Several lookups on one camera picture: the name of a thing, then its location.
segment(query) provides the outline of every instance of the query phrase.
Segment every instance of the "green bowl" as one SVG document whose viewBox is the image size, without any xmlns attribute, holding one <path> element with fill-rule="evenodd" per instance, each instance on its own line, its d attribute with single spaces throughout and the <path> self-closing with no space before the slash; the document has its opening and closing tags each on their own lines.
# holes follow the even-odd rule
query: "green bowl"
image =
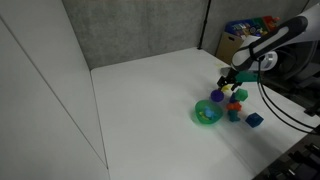
<svg viewBox="0 0 320 180">
<path fill-rule="evenodd" d="M 210 110 L 214 112 L 213 117 L 208 118 L 204 115 L 205 107 L 209 107 Z M 196 116 L 202 124 L 213 124 L 223 116 L 222 108 L 217 103 L 212 102 L 210 100 L 199 101 L 196 104 L 195 110 L 196 110 Z"/>
</svg>

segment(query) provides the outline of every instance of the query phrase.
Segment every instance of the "gray wall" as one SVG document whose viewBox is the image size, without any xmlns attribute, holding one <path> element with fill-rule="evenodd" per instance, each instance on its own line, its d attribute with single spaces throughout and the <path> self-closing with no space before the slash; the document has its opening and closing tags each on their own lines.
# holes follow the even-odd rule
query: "gray wall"
<svg viewBox="0 0 320 180">
<path fill-rule="evenodd" d="M 63 0 L 90 69 L 197 46 L 207 0 Z M 213 0 L 203 47 L 215 54 L 226 22 L 282 20 L 307 0 Z"/>
</svg>

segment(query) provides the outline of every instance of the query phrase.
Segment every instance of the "white wall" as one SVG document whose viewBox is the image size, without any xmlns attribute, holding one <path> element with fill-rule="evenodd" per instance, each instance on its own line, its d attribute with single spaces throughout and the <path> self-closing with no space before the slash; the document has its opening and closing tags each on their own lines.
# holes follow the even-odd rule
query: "white wall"
<svg viewBox="0 0 320 180">
<path fill-rule="evenodd" d="M 2 21 L 0 34 L 0 179 L 109 179 Z"/>
<path fill-rule="evenodd" d="M 90 72 L 61 0 L 1 0 L 0 15 L 105 161 Z"/>
</svg>

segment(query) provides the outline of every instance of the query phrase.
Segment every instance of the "white table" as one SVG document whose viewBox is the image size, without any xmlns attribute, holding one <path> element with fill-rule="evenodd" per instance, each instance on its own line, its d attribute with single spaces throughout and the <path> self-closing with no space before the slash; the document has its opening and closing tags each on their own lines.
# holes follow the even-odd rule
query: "white table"
<svg viewBox="0 0 320 180">
<path fill-rule="evenodd" d="M 226 113 L 214 125 L 193 121 L 194 105 L 217 88 L 219 69 L 225 66 L 191 48 L 94 69 L 111 180 L 251 179 L 304 137 L 266 108 L 256 83 L 241 86 L 249 98 L 240 116 L 257 112 L 265 119 L 259 127 L 231 123 Z M 320 123 L 266 89 L 294 117 Z"/>
</svg>

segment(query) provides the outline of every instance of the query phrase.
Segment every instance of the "orange toy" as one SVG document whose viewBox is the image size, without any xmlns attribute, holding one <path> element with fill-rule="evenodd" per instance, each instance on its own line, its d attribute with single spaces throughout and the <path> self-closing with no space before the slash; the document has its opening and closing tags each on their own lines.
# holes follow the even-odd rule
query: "orange toy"
<svg viewBox="0 0 320 180">
<path fill-rule="evenodd" d="M 239 102 L 235 102 L 235 103 L 229 103 L 227 105 L 227 109 L 228 110 L 237 110 L 237 111 L 241 111 L 241 104 Z"/>
</svg>

